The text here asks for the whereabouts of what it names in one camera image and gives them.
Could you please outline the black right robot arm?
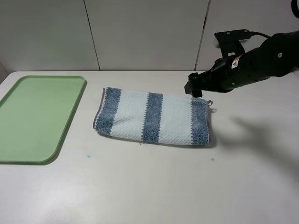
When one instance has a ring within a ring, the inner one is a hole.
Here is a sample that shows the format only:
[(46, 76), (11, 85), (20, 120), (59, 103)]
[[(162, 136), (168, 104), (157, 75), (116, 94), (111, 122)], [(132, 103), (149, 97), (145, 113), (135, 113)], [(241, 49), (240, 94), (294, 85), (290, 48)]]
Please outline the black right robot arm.
[[(242, 46), (252, 36), (265, 37), (260, 47), (248, 52)], [(260, 82), (270, 77), (283, 77), (299, 69), (299, 33), (277, 33), (268, 36), (246, 29), (214, 34), (222, 57), (205, 72), (188, 76), (185, 93), (194, 98), (203, 91), (227, 93), (235, 88)]]

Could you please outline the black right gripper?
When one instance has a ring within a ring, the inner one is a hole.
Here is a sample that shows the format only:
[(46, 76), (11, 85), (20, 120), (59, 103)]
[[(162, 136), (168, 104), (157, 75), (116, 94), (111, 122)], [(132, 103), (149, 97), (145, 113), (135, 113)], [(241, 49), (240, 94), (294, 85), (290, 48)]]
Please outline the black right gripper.
[(210, 70), (191, 73), (184, 86), (185, 94), (201, 98), (203, 91), (227, 93), (240, 87), (231, 77), (235, 73), (233, 69), (238, 67), (239, 59), (239, 57), (219, 58)]

